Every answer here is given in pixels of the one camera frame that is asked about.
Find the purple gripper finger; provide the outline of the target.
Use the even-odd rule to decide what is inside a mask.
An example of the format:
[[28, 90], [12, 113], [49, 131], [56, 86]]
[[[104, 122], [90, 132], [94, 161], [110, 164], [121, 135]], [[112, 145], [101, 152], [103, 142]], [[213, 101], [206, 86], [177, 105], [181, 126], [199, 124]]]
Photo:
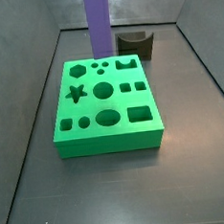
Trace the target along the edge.
[[94, 58], [113, 55], [108, 0], [83, 0]]

